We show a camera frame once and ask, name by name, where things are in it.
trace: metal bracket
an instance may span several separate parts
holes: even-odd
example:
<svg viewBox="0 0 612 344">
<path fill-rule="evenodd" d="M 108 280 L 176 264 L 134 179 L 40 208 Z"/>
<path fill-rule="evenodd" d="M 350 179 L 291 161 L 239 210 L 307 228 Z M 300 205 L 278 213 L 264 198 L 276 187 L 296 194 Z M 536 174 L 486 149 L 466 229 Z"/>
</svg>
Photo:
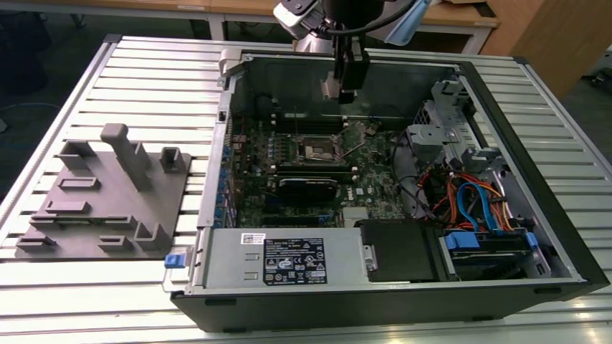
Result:
<svg viewBox="0 0 612 344">
<path fill-rule="evenodd" d="M 219 57 L 219 71 L 222 76 L 230 76 L 230 72 L 242 64 L 242 49 L 228 48 L 222 50 L 222 56 Z"/>
</svg>

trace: blue cable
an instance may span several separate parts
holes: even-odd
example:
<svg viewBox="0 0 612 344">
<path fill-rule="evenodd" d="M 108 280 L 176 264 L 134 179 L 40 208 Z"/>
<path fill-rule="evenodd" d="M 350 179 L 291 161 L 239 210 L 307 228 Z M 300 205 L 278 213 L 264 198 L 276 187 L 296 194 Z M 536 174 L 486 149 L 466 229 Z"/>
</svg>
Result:
<svg viewBox="0 0 612 344">
<path fill-rule="evenodd" d="M 476 220 L 470 216 L 468 212 L 466 211 L 464 209 L 464 206 L 463 206 L 463 193 L 466 191 L 466 188 L 468 186 L 474 186 L 476 188 L 476 190 L 479 191 L 479 195 L 480 195 L 480 199 L 482 199 L 482 210 L 483 210 L 483 213 L 486 215 L 486 221 L 487 221 L 487 226 L 488 226 L 488 229 L 491 229 L 492 231 L 499 231 L 499 228 L 498 228 L 498 223 L 496 223 L 496 219 L 494 218 L 494 216 L 491 215 L 491 209 L 488 208 L 488 198 L 487 198 L 487 193 L 486 193 L 486 190 L 482 188 L 482 186 L 476 183 L 466 183 L 463 184 L 460 187 L 459 187 L 459 191 L 458 191 L 458 206 L 459 206 L 459 211 L 462 212 L 462 215 L 470 220 L 470 222 L 472 223 L 474 227 L 475 227 L 475 231 L 479 231 L 479 223 L 476 222 Z"/>
</svg>

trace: aluminum extrusion table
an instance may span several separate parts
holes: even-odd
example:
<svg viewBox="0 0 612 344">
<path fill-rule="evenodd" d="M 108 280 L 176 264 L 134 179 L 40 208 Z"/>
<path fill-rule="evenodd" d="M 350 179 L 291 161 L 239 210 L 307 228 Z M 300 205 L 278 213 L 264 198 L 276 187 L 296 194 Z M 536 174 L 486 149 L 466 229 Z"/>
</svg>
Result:
<svg viewBox="0 0 612 344">
<path fill-rule="evenodd" d="M 0 343 L 300 340 L 304 343 L 607 343 L 612 287 L 570 302 L 551 302 L 491 322 L 452 322 L 224 335 L 203 333 L 170 301 L 186 269 L 162 261 L 18 262 L 15 243 L 63 164 L 67 139 L 99 140 L 106 123 L 126 123 L 130 139 L 159 151 L 194 155 L 175 246 L 195 243 L 210 140 L 222 88 L 226 47 L 276 51 L 284 44 L 123 37 L 103 43 L 56 121 L 0 206 Z M 446 54 L 371 50 L 374 57 Z M 539 169 L 612 279 L 612 169 L 528 65 L 510 57 L 454 55 L 472 61 Z M 488 128 L 478 117 L 487 138 Z M 100 141 L 95 149 L 110 147 Z"/>
</svg>

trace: black cable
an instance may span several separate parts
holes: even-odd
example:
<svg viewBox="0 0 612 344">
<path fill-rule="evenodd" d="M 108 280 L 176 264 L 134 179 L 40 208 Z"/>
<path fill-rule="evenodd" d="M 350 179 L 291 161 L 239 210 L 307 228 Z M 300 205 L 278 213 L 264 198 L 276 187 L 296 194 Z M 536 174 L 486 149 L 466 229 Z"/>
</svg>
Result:
<svg viewBox="0 0 612 344">
<path fill-rule="evenodd" d="M 412 0 L 410 1 L 404 7 L 402 7 L 402 9 L 395 12 L 395 14 L 392 14 L 391 16 L 388 16 L 386 19 L 380 20 L 380 21 L 376 21 L 375 23 L 364 26 L 364 27 L 360 27 L 359 29 L 350 29 L 350 30 L 334 30 L 331 29 L 330 27 L 323 27 L 320 28 L 320 33 L 322 34 L 328 34 L 330 36 L 359 36 L 360 34 L 366 34 L 384 26 L 387 26 L 388 24 L 391 24 L 392 22 L 395 22 L 398 19 L 402 18 L 402 16 L 404 16 L 404 14 L 408 13 L 408 11 L 411 11 L 412 9 L 412 6 L 415 5 L 415 2 L 416 0 Z"/>
<path fill-rule="evenodd" d="M 398 142 L 395 143 L 395 147 L 394 147 L 394 153 L 391 154 L 391 175 L 394 176 L 394 179 L 398 181 L 398 186 L 400 187 L 400 190 L 415 200 L 415 202 L 423 208 L 423 211 L 428 215 L 428 218 L 430 219 L 438 219 L 436 215 L 431 212 L 428 206 L 423 203 L 423 201 L 418 198 L 418 196 L 406 188 L 404 184 L 402 184 L 402 181 L 406 178 L 418 178 L 418 176 L 416 177 L 415 176 L 404 176 L 400 179 L 398 179 L 398 174 L 395 173 L 395 156 L 398 154 L 398 147 L 400 146 L 400 142 L 402 142 L 402 138 L 403 137 L 404 137 L 404 135 L 400 135 L 400 137 L 398 138 Z"/>
</svg>

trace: table leg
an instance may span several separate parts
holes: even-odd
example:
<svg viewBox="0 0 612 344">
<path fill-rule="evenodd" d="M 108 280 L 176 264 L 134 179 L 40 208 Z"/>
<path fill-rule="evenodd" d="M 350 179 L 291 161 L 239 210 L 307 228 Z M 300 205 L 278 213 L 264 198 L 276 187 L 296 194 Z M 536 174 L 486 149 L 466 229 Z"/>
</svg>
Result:
<svg viewBox="0 0 612 344">
<path fill-rule="evenodd" d="M 480 54 L 482 47 L 486 45 L 487 38 L 491 34 L 491 27 L 476 27 L 474 35 L 468 39 L 468 43 L 463 48 L 463 54 L 478 55 Z"/>
<path fill-rule="evenodd" d="M 211 38 L 214 41 L 226 41 L 228 36 L 228 23 L 224 14 L 211 13 L 208 15 L 208 25 L 211 26 Z"/>
<path fill-rule="evenodd" d="M 71 14 L 70 17 L 72 18 L 78 29 L 86 27 L 86 14 Z"/>
</svg>

